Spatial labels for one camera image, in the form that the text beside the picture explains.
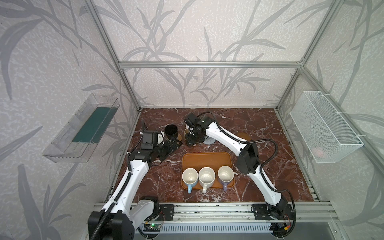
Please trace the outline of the grey round felt coaster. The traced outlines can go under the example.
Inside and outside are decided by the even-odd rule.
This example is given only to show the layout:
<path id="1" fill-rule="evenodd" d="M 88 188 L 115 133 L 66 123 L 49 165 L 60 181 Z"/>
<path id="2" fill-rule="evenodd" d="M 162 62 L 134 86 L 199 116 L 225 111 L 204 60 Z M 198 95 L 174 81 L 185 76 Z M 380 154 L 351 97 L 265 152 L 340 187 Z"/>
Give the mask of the grey round felt coaster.
<path id="1" fill-rule="evenodd" d="M 214 138 L 212 138 L 212 137 L 207 137 L 205 140 L 204 140 L 204 144 L 206 144 L 206 145 L 212 145 L 213 143 L 215 143 L 215 139 Z"/>

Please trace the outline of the black mug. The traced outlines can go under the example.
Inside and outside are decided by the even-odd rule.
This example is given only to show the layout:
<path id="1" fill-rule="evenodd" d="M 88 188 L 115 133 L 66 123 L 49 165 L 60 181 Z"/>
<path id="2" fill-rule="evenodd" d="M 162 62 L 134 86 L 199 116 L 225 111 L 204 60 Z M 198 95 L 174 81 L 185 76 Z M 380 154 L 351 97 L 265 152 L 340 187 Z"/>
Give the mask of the black mug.
<path id="1" fill-rule="evenodd" d="M 165 127 L 164 132 L 168 140 L 179 140 L 178 126 L 169 124 Z"/>

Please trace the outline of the white mug blue handle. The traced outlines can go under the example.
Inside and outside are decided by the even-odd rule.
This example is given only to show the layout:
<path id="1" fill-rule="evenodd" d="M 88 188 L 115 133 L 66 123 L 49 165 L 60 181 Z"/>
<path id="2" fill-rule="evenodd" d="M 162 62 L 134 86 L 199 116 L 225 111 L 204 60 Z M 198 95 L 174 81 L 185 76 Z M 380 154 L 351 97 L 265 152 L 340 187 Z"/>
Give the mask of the white mug blue handle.
<path id="1" fill-rule="evenodd" d="M 192 192 L 193 187 L 198 183 L 198 172 L 194 168 L 187 168 L 183 171 L 182 180 L 183 183 L 187 186 L 188 193 Z"/>

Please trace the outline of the amber brown round coaster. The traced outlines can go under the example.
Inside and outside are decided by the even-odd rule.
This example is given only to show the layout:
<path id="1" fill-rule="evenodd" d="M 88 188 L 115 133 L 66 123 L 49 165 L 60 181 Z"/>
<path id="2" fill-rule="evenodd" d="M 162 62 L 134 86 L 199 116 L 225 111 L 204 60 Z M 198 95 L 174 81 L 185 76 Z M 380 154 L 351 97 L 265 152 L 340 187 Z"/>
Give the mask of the amber brown round coaster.
<path id="1" fill-rule="evenodd" d="M 252 140 L 251 136 L 247 133 L 238 133 L 237 136 L 246 142 L 250 142 Z"/>

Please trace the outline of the white mug cream handle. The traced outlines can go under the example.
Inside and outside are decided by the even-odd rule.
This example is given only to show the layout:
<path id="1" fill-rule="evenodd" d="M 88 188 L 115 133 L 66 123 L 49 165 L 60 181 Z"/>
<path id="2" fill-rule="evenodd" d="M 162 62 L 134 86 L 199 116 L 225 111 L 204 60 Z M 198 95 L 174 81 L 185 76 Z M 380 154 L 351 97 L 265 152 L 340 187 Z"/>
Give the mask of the white mug cream handle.
<path id="1" fill-rule="evenodd" d="M 216 179 L 216 173 L 210 167 L 203 167 L 200 169 L 198 177 L 202 192 L 205 194 L 207 190 L 213 186 Z"/>

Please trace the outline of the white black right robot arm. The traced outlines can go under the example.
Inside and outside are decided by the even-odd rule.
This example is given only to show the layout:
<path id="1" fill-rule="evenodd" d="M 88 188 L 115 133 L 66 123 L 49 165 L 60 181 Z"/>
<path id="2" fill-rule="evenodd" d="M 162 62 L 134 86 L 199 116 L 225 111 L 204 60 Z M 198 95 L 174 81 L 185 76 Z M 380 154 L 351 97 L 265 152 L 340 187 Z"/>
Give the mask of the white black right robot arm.
<path id="1" fill-rule="evenodd" d="M 272 139 L 246 141 L 224 129 L 212 112 L 199 115 L 188 114 L 184 122 L 187 130 L 186 143 L 189 146 L 203 143 L 210 137 L 230 149 L 237 157 L 236 168 L 248 175 L 264 196 L 270 216 L 278 219 L 285 215 L 287 199 L 272 184 L 264 171 L 264 166 L 278 154 L 278 144 Z M 270 142 L 275 146 L 274 153 L 263 163 L 260 161 L 258 143 Z"/>

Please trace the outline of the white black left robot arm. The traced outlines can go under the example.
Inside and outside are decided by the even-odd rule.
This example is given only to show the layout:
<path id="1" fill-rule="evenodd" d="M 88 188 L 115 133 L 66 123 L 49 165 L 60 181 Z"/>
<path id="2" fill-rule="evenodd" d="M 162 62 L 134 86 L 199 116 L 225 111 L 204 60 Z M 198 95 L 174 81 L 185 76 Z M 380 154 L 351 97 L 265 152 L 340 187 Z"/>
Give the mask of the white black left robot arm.
<path id="1" fill-rule="evenodd" d="M 131 152 L 122 181 L 101 211 L 92 212 L 88 219 L 91 240 L 132 240 L 137 228 L 147 219 L 160 213 L 156 197 L 145 197 L 132 208 L 137 190 L 156 159 L 165 160 L 183 143 L 178 139 L 164 140 L 159 144 L 141 143 Z"/>

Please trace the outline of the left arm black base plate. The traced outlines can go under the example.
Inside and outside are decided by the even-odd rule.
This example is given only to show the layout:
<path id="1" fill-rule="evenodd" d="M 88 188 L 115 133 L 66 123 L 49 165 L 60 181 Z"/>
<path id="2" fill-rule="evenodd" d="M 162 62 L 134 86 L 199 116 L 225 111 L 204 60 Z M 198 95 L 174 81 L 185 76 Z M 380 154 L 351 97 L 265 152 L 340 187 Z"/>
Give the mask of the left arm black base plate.
<path id="1" fill-rule="evenodd" d="M 160 214 L 156 218 L 157 221 L 172 221 L 174 218 L 175 205 L 160 204 Z"/>

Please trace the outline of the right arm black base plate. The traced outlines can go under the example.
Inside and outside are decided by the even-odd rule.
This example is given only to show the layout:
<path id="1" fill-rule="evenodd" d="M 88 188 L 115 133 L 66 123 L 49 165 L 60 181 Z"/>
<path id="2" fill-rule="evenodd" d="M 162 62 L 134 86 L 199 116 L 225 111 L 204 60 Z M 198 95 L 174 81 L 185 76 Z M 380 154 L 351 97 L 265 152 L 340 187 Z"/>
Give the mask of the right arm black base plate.
<path id="1" fill-rule="evenodd" d="M 291 204 L 288 204 L 286 209 L 283 211 L 283 215 L 276 217 L 272 216 L 268 210 L 266 204 L 253 204 L 251 206 L 251 212 L 254 214 L 255 220 L 265 220 L 265 221 L 284 221 L 284 220 L 293 220 L 295 218 L 295 211 Z"/>

